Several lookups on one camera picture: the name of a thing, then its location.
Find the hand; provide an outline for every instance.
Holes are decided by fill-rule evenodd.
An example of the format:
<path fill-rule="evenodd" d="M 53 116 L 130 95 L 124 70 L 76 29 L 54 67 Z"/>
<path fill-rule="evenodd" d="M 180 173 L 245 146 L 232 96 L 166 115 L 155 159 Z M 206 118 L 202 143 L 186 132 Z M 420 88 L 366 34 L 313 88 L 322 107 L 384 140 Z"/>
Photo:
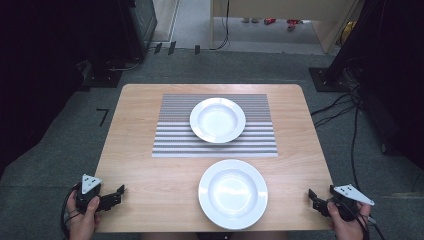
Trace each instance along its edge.
<path fill-rule="evenodd" d="M 70 213 L 69 217 L 72 218 L 69 223 L 69 240 L 90 240 L 93 236 L 94 229 L 100 223 L 99 216 L 95 214 L 100 199 L 97 196 L 91 199 L 85 214 L 80 214 L 76 210 L 75 194 L 76 190 L 71 193 L 67 202 L 68 212 Z"/>
<path fill-rule="evenodd" d="M 371 206 L 365 203 L 358 204 L 359 206 L 359 221 L 362 222 L 363 226 L 366 228 L 368 224 L 368 216 L 371 213 Z M 363 232 L 362 228 L 359 225 L 358 221 L 354 220 L 351 222 L 346 222 L 340 217 L 339 210 L 333 202 L 327 204 L 328 212 L 331 215 L 333 222 L 330 224 L 330 227 L 336 232 L 336 237 L 338 240 L 362 240 Z"/>

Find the white plate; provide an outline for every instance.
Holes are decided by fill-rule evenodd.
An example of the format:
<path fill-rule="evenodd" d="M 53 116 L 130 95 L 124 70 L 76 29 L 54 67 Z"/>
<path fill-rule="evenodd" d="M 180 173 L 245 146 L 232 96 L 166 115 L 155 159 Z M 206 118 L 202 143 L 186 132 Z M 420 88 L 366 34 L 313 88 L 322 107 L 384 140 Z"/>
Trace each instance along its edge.
<path fill-rule="evenodd" d="M 200 206 L 216 225 L 241 230 L 261 218 L 268 202 L 262 175 L 250 164 L 228 159 L 213 164 L 199 184 Z"/>
<path fill-rule="evenodd" d="M 225 143 L 237 138 L 244 130 L 243 110 L 225 98 L 209 98 L 198 103 L 190 114 L 190 126 L 201 139 Z"/>

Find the plate rim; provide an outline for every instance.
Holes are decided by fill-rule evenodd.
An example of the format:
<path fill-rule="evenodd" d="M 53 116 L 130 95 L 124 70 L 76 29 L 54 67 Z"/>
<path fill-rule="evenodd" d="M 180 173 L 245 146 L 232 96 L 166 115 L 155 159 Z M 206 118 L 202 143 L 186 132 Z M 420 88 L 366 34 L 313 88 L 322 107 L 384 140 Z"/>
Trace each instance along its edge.
<path fill-rule="evenodd" d="M 216 217 L 217 214 L 212 214 L 212 212 L 217 213 L 218 211 L 214 210 L 212 203 L 209 201 L 207 187 L 215 175 L 228 169 L 237 169 L 248 174 L 256 185 L 258 195 L 257 202 L 254 206 L 254 211 L 250 211 L 249 213 L 239 218 L 226 218 L 227 222 L 223 222 L 222 218 Z M 260 172 L 255 167 L 242 160 L 225 159 L 212 164 L 203 173 L 199 182 L 198 198 L 202 211 L 214 224 L 228 230 L 242 230 L 252 226 L 263 216 L 268 205 L 268 188 L 262 174 L 260 174 Z"/>
<path fill-rule="evenodd" d="M 234 114 L 237 116 L 237 126 L 235 130 L 232 131 L 230 134 L 227 134 L 223 137 L 215 138 L 215 140 L 210 140 L 211 136 L 205 134 L 199 127 L 197 127 L 198 126 L 197 119 L 200 113 L 208 105 L 208 102 L 212 102 L 212 101 L 219 101 L 218 102 L 219 104 L 222 104 L 223 106 L 230 108 L 234 112 Z M 191 113 L 190 113 L 190 128 L 192 129 L 192 131 L 197 137 L 210 143 L 231 142 L 234 139 L 236 139 L 238 136 L 240 136 L 240 134 L 244 131 L 245 126 L 246 126 L 246 115 L 243 109 L 237 103 L 227 98 L 213 97 L 213 98 L 205 99 L 199 102 L 198 104 L 196 104 L 196 106 L 191 110 Z"/>

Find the striped placemat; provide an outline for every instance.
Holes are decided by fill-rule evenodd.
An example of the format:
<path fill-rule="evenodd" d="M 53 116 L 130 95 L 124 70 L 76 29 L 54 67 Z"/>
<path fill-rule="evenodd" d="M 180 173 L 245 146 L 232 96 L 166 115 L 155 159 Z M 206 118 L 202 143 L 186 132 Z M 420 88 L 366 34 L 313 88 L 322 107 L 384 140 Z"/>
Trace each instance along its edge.
<path fill-rule="evenodd" d="M 221 97 L 237 103 L 246 116 L 242 134 L 215 144 L 197 137 L 190 114 L 201 101 Z M 276 157 L 274 129 L 266 94 L 164 94 L 152 157 Z"/>

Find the wooden table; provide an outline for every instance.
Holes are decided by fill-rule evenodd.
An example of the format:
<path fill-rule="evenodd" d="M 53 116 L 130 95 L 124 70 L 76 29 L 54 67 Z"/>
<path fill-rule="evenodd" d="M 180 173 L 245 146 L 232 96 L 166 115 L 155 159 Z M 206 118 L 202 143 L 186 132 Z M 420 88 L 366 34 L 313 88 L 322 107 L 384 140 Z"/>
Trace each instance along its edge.
<path fill-rule="evenodd" d="M 101 194 L 125 184 L 122 203 L 102 212 L 99 232 L 223 231 L 203 213 L 198 184 L 221 158 L 152 158 L 162 96 L 267 94 L 278 157 L 239 158 L 264 177 L 268 206 L 247 231 L 328 229 L 308 189 L 330 197 L 331 177 L 298 85 L 130 84 L 121 93 L 95 176 Z"/>
<path fill-rule="evenodd" d="M 227 16 L 228 0 L 210 0 L 210 47 L 214 48 L 214 18 Z M 231 0 L 228 17 L 313 20 L 324 53 L 336 43 L 360 0 Z"/>

